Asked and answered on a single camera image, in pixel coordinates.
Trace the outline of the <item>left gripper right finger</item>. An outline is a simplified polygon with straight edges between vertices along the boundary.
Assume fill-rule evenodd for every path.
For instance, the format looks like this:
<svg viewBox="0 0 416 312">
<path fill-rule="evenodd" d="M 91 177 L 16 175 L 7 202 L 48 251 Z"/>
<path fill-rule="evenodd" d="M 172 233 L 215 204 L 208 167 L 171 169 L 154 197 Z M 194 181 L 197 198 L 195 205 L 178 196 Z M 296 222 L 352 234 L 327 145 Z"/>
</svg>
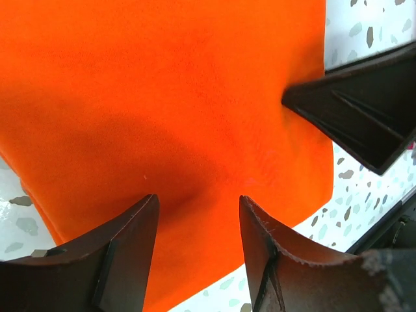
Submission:
<svg viewBox="0 0 416 312">
<path fill-rule="evenodd" d="M 323 246 L 243 196 L 239 218 L 254 311 L 414 311 L 415 251 Z"/>
</svg>

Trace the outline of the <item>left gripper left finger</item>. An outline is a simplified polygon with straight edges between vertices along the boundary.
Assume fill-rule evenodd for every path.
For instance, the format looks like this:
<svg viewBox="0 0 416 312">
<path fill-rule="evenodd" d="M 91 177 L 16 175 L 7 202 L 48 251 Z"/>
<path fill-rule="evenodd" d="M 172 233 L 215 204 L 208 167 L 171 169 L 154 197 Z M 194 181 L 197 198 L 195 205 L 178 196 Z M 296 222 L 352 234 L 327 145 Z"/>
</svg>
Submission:
<svg viewBox="0 0 416 312">
<path fill-rule="evenodd" d="M 1 310 L 142 311 L 158 220 L 150 194 L 76 239 L 1 262 Z"/>
</svg>

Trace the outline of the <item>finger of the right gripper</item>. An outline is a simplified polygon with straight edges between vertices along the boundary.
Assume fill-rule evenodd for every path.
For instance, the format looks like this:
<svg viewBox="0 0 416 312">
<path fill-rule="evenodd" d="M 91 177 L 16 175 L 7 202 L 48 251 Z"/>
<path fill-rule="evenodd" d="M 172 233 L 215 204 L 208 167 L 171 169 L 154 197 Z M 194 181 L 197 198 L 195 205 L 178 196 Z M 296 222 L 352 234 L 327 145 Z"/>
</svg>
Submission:
<svg viewBox="0 0 416 312">
<path fill-rule="evenodd" d="M 281 102 L 381 176 L 415 140 L 415 42 L 294 84 Z"/>
</svg>

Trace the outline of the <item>orange t shirt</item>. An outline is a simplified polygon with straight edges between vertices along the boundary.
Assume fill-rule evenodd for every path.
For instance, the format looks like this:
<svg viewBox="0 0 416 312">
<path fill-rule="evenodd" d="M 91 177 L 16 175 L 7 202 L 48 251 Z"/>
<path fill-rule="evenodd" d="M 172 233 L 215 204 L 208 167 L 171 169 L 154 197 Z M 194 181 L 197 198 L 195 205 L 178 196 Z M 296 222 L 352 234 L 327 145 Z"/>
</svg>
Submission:
<svg viewBox="0 0 416 312">
<path fill-rule="evenodd" d="M 324 74 L 324 1 L 2 1 L 1 156 L 57 243 L 161 203 L 146 311 L 240 267 L 239 197 L 295 226 L 331 140 L 281 104 Z"/>
</svg>

